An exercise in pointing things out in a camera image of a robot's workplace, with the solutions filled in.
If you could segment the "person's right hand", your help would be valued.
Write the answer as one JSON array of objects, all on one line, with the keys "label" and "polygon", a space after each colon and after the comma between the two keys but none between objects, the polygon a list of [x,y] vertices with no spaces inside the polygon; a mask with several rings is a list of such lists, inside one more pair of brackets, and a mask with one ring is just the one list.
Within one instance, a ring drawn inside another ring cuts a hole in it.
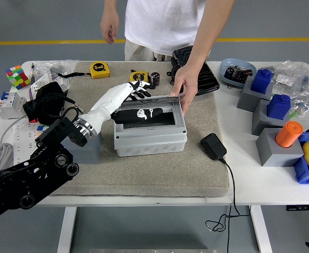
[{"label": "person's right hand", "polygon": [[116,11],[104,11],[100,23],[101,34],[108,44],[113,44],[117,39],[119,29],[119,15]]}]

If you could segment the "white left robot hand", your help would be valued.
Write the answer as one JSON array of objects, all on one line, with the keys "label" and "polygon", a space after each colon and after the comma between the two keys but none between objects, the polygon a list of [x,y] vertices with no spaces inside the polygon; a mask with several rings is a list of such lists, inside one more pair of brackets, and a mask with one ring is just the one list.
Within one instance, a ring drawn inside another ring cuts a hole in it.
[{"label": "white left robot hand", "polygon": [[147,89],[155,86],[145,81],[132,81],[110,88],[90,109],[75,121],[75,126],[88,139],[101,132],[102,124],[111,119],[111,114],[127,99],[150,97]]}]

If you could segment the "person's left hand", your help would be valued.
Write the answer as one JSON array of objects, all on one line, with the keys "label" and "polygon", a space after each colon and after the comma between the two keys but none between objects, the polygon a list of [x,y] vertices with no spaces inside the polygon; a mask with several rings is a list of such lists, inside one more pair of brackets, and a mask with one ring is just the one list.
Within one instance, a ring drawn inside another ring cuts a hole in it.
[{"label": "person's left hand", "polygon": [[180,102],[183,115],[186,114],[197,94],[199,71],[200,68],[194,62],[191,62],[181,67],[176,73],[175,83],[170,96],[177,96],[180,93],[181,87],[184,87],[184,96]]}]

